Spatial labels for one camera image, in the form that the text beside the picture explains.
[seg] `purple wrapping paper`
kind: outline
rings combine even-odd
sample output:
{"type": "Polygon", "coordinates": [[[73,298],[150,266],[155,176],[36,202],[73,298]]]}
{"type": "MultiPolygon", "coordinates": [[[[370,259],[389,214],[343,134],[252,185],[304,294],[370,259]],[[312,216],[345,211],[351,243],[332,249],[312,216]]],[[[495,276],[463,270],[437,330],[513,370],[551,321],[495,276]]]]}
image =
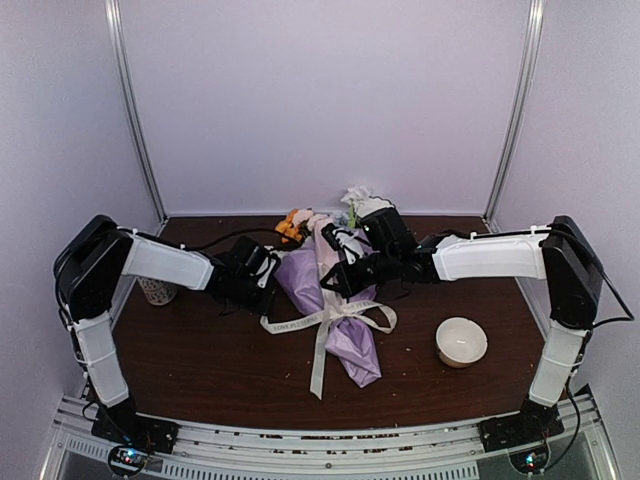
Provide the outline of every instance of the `purple wrapping paper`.
{"type": "MultiPolygon", "coordinates": [[[[316,250],[323,252],[326,249],[323,248],[325,245],[318,247],[312,237],[307,238],[300,248],[282,259],[275,272],[276,279],[303,315],[324,309],[316,250]]],[[[325,263],[333,262],[337,254],[335,258],[328,258],[330,255],[324,257],[327,257],[322,259],[325,263]]],[[[375,287],[372,286],[350,300],[373,300],[375,294],[375,287]]],[[[335,322],[329,331],[326,350],[340,358],[349,377],[361,388],[381,377],[373,334],[361,320],[343,318],[335,322]]]]}

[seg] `metal frame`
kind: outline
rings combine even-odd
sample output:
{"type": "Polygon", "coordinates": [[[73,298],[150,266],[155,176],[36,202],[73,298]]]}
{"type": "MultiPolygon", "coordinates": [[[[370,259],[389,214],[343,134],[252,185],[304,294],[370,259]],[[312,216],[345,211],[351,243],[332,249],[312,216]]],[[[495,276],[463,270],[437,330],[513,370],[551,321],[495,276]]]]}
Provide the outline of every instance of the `metal frame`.
{"type": "Polygon", "coordinates": [[[507,129],[507,135],[502,147],[500,164],[496,178],[493,182],[489,202],[484,213],[485,220],[491,224],[496,214],[498,202],[504,190],[504,184],[509,173],[509,167],[515,154],[518,137],[522,121],[524,119],[524,108],[531,90],[531,82],[538,61],[538,50],[540,48],[540,38],[542,37],[542,22],[544,16],[545,0],[531,0],[529,9],[529,23],[527,24],[527,33],[524,39],[524,49],[522,51],[522,63],[520,65],[520,76],[516,95],[511,110],[511,118],[507,129]]]}
{"type": "MultiPolygon", "coordinates": [[[[599,478],[617,480],[615,459],[593,398],[585,394],[576,400],[599,478]]],[[[89,419],[85,419],[85,405],[84,400],[63,397],[42,480],[59,478],[66,452],[99,461],[106,458],[112,445],[91,436],[90,419],[96,408],[87,408],[89,419]]],[[[559,410],[566,431],[554,438],[570,437],[576,424],[573,406],[565,400],[559,410]]],[[[479,460],[508,453],[483,451],[477,429],[480,420],[353,431],[259,430],[176,421],[180,431],[174,453],[154,455],[147,473],[201,480],[410,480],[447,478],[438,472],[459,471],[463,474],[449,478],[473,480],[478,478],[479,460]]]]}
{"type": "Polygon", "coordinates": [[[124,104],[127,111],[127,123],[129,124],[131,137],[133,138],[133,144],[138,157],[138,163],[140,164],[144,183],[147,187],[149,196],[151,197],[153,208],[155,209],[158,220],[160,222],[164,222],[167,219],[167,213],[164,209],[162,198],[160,198],[158,183],[156,182],[155,175],[153,174],[153,168],[151,167],[151,162],[149,160],[149,152],[142,132],[142,124],[140,122],[136,99],[133,93],[133,83],[131,81],[131,72],[129,70],[129,61],[127,59],[127,50],[124,42],[124,32],[122,30],[122,21],[120,19],[120,2],[119,0],[105,0],[105,7],[107,13],[107,25],[109,26],[109,33],[113,43],[116,63],[118,64],[118,72],[120,73],[122,95],[124,97],[124,104]]]}

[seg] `zip tie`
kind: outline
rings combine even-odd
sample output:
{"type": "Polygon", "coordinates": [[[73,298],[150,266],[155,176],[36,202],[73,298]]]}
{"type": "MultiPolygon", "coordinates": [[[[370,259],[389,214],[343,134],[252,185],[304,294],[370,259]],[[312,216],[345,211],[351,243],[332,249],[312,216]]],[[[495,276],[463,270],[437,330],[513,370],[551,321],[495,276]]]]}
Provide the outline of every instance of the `zip tie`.
{"type": "Polygon", "coordinates": [[[87,367],[93,367],[95,364],[105,361],[109,357],[113,357],[116,354],[116,349],[114,348],[106,355],[96,358],[95,360],[85,360],[85,365],[87,367]]]}
{"type": "Polygon", "coordinates": [[[558,365],[559,367],[565,367],[565,368],[575,368],[582,365],[582,360],[580,360],[578,363],[566,364],[566,363],[558,362],[557,360],[553,360],[552,358],[545,357],[544,355],[542,355],[542,359],[546,360],[549,363],[553,363],[554,365],[558,365]]]}

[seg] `cup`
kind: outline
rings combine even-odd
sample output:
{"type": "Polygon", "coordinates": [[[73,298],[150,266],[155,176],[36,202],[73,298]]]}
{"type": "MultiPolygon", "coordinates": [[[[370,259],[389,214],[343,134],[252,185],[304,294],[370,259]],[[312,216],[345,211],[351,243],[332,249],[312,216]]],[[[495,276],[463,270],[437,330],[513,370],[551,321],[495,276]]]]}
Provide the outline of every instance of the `cup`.
{"type": "Polygon", "coordinates": [[[151,278],[137,277],[138,285],[142,288],[144,296],[151,305],[162,306],[173,300],[178,293],[178,287],[174,283],[153,280],[151,278]]]}

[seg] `white wall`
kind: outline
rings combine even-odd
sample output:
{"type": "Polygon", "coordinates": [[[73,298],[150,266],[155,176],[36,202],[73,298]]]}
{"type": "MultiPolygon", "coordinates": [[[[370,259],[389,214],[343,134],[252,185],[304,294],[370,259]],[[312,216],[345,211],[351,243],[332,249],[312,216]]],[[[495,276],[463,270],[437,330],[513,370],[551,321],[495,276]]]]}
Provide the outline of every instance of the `white wall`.
{"type": "Polygon", "coordinates": [[[0,2],[0,478],[35,476],[81,371],[52,264],[94,214],[154,229],[102,0],[0,2]]]}
{"type": "Polygon", "coordinates": [[[528,0],[128,0],[122,21],[172,214],[336,205],[480,213],[528,0]]]}
{"type": "MultiPolygon", "coordinates": [[[[497,222],[502,229],[572,215],[640,315],[640,3],[551,1],[538,68],[497,222]]],[[[533,285],[548,314],[546,287],[533,285]]],[[[613,309],[604,299],[605,314],[613,309]]],[[[597,330],[588,380],[623,478],[638,478],[640,326],[597,330]]]]}

